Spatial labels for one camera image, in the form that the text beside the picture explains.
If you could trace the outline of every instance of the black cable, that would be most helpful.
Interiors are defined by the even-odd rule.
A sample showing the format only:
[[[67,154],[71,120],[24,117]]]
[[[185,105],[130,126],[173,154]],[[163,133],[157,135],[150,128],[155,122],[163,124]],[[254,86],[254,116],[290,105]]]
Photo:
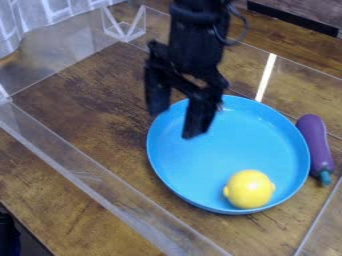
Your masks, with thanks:
[[[232,41],[226,38],[222,37],[222,35],[220,34],[220,31],[218,31],[218,28],[217,26],[214,25],[213,26],[213,29],[214,29],[214,32],[215,32],[215,35],[220,39],[220,41],[222,42],[222,44],[225,44],[226,46],[233,46],[233,45],[237,45],[240,44],[240,42],[244,40],[244,38],[246,37],[248,33],[249,33],[249,30],[250,30],[250,24],[249,24],[249,21],[246,19],[246,17],[240,13],[240,11],[237,10],[236,6],[233,4],[228,4],[228,9],[229,9],[229,12],[242,20],[244,22],[244,31],[242,33],[240,34],[238,36],[238,39]]]

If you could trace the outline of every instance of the blue plate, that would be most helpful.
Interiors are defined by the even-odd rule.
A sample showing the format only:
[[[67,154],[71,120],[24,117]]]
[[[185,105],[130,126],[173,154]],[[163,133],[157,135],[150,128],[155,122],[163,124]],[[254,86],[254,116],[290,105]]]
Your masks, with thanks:
[[[189,101],[155,119],[147,136],[153,168],[167,187],[189,203],[222,214],[250,214],[285,202],[301,189],[310,169],[306,141],[289,119],[265,104],[224,96],[210,131],[182,138]],[[245,169],[262,171],[276,184],[272,201],[238,209],[224,196],[230,177]]]

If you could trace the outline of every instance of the toy lemon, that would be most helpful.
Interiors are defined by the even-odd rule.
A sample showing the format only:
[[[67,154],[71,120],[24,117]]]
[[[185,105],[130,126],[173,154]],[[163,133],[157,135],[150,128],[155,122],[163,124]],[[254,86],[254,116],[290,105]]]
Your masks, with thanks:
[[[252,209],[269,203],[274,191],[276,185],[262,172],[245,170],[232,177],[224,194],[236,207]]]

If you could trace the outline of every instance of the wooden surface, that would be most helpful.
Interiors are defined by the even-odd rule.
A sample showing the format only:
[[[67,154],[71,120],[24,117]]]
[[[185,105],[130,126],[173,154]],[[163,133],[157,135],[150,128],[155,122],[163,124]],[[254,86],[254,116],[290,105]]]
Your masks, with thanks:
[[[246,43],[342,77],[340,40],[246,14],[253,24]],[[234,24],[232,34],[240,29]],[[310,178],[292,200],[248,216],[217,215],[185,203],[159,182],[146,157],[146,57],[119,43],[24,90],[14,101],[233,255],[293,255],[332,187],[321,188]],[[228,49],[221,70],[240,94],[256,95],[266,60],[268,53],[256,49]],[[265,101],[293,121],[312,109],[324,115],[333,135],[336,182],[342,165],[342,85],[286,60],[277,70]],[[2,202],[57,255],[162,254],[6,132],[0,136]]]
[[[342,3],[340,0],[253,0],[252,2],[342,29]]]

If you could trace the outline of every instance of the eggplant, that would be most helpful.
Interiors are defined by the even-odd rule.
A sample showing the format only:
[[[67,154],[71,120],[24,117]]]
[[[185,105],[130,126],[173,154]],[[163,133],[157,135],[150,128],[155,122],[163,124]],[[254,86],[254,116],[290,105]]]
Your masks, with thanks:
[[[318,178],[328,186],[332,184],[332,173],[336,164],[328,143],[328,129],[322,118],[317,115],[308,114],[302,116],[296,124],[301,131],[310,151],[312,168],[310,175]]]

